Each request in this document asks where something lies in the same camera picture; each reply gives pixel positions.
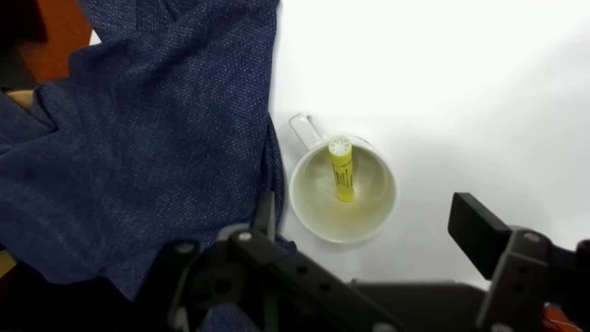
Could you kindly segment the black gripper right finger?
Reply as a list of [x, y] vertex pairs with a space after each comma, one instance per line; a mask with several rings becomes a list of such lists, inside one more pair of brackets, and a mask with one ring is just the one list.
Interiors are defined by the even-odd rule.
[[590, 250], [508, 226], [471, 193], [455, 191], [447, 233], [490, 287], [475, 316], [477, 332], [539, 332], [543, 309], [556, 304], [578, 328], [590, 328]]

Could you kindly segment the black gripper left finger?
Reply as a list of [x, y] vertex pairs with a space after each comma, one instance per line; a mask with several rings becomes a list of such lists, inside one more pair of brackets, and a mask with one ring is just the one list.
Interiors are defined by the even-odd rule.
[[252, 224], [228, 235], [230, 256], [248, 272], [246, 296], [265, 300], [265, 324], [276, 332], [405, 332], [311, 257], [280, 246], [274, 215], [274, 193], [263, 191]]

